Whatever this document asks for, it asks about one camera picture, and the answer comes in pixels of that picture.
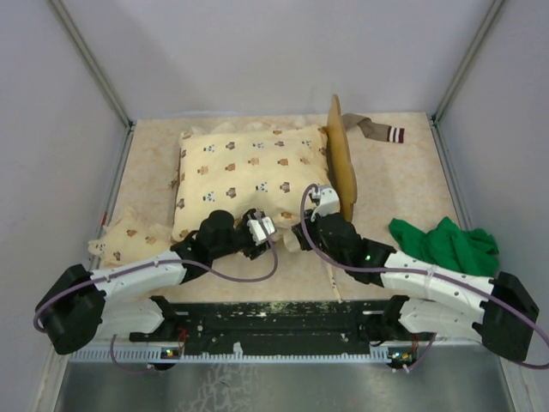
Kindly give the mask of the wooden pet bed frame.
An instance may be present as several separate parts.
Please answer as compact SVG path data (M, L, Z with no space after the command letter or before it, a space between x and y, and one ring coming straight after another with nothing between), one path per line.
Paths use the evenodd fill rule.
M234 216L262 209L287 228L310 184L332 185L340 212L352 219L357 185L336 96L326 125L182 134L173 232L198 228L216 209Z

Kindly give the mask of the cream animal print cushion cover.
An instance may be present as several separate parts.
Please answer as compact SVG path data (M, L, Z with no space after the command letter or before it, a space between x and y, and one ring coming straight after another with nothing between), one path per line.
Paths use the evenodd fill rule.
M328 135L321 125L281 128L254 124L243 131L221 125L205 134L193 128L179 138L180 183L172 238L181 240L212 211L240 218L260 209L273 220L279 267L270 253L250 261L242 254L214 262L211 273L166 291L171 301L333 300L334 271L312 252L300 251L291 236L299 222L299 205L307 185L329 183Z

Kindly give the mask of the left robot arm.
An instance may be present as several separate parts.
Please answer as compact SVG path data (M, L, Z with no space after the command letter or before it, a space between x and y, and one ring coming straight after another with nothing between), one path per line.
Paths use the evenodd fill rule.
M125 266L86 270L77 264L57 279L35 308L33 326L57 354L72 354L93 340L127 336L132 342L176 337L183 322L167 299L152 295L211 273L216 259L243 253L250 260L273 251L276 228L262 211L241 221L225 210L212 212L182 241L151 258Z

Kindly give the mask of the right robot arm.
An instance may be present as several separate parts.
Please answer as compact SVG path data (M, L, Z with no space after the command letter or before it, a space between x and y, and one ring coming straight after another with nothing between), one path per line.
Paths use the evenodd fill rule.
M292 232L302 250L315 252L356 282L399 291L383 314L389 337L462 337L508 361L525 362L539 307L517 276L504 271L471 276L423 262L361 237L339 213L307 211Z

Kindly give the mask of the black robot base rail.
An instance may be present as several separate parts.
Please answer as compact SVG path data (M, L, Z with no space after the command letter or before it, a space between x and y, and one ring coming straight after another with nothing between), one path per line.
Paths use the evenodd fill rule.
M509 361L528 349L518 339L517 317L492 303L481 316L430 300L189 303L169 307L159 330L127 340L90 344L76 361L148 363L166 370L178 363L372 362L414 363L420 342L433 336L464 338Z

